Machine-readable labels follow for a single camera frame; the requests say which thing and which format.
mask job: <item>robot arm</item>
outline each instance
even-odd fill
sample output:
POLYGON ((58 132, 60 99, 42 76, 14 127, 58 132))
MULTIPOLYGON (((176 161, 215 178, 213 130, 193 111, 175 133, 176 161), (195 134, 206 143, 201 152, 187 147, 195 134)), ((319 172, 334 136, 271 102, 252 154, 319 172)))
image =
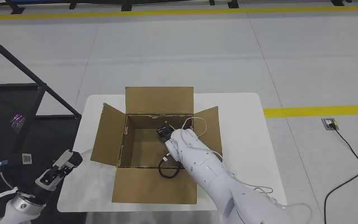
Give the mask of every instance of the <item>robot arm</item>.
POLYGON ((29 223, 40 216, 46 202, 55 191, 60 181, 82 162, 78 152, 66 150, 56 160, 51 169, 47 169, 35 180, 25 194, 17 193, 6 204, 5 216, 0 218, 0 224, 29 223))
POLYGON ((225 165, 190 129, 173 130, 170 139, 166 125, 159 136, 176 161, 180 161, 191 177, 207 192, 223 217, 224 224, 288 224, 290 219, 276 201, 256 192, 233 178, 225 165))

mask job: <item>electrical outlet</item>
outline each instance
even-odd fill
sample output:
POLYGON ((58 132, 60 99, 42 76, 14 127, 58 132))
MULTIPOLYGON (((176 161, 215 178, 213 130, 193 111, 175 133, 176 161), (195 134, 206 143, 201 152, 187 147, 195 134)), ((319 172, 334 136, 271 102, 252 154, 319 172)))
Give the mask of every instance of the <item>electrical outlet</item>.
POLYGON ((322 120, 322 123, 323 123, 324 128, 326 130, 334 130, 333 128, 331 128, 329 126, 329 124, 332 124, 332 123, 335 124, 336 129, 339 130, 338 124, 337 124, 337 122, 336 122, 336 120, 334 118, 321 118, 321 120, 322 120))

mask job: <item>yellow floor line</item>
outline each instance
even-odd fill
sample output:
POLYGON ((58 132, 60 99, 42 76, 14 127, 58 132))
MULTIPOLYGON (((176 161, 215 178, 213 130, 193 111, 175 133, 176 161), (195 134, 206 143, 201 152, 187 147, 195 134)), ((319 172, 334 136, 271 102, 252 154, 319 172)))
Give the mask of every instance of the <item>yellow floor line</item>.
POLYGON ((232 9, 202 9, 202 10, 155 10, 132 12, 84 12, 84 13, 54 13, 54 14, 24 14, 0 15, 0 20, 24 20, 41 18, 91 18, 91 17, 121 17, 121 16, 158 16, 158 15, 190 15, 190 14, 224 14, 224 13, 284 13, 284 12, 338 12, 358 11, 358 6, 344 7, 298 7, 298 8, 232 8, 232 9))
POLYGON ((291 116, 334 116, 358 115, 355 106, 314 106, 309 108, 267 108, 263 110, 266 118, 285 118, 291 116))

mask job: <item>table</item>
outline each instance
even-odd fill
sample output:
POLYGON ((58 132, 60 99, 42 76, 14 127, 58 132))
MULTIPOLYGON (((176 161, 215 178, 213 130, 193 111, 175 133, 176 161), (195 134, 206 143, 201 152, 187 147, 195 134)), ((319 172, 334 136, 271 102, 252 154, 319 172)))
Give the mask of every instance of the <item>table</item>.
MULTIPOLYGON (((197 204, 112 203, 116 167, 90 161, 103 103, 125 111, 125 95, 88 97, 74 144, 82 164, 63 183, 60 212, 210 211, 216 206, 197 186, 197 204)), ((256 93, 194 94, 194 111, 219 106, 223 156, 229 170, 249 184, 270 186, 281 204, 286 196, 260 98, 256 93)))

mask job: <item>cardboard box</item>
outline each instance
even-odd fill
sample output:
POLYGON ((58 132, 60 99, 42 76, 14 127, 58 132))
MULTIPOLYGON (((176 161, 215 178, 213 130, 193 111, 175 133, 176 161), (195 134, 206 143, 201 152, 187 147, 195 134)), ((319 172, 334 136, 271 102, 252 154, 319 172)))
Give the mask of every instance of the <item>cardboard box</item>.
MULTIPOLYGON (((158 164, 168 151, 156 130, 165 121, 178 129, 199 116, 208 125, 200 140, 222 153, 218 107, 194 114, 193 87, 126 87, 125 100, 126 114, 103 104, 91 155, 92 161, 117 167, 112 202, 196 204, 197 183, 183 167, 173 179, 160 176, 158 164)), ((202 120, 191 121, 195 133, 205 130, 202 120)), ((162 171, 171 175, 177 165, 170 158, 162 171)))

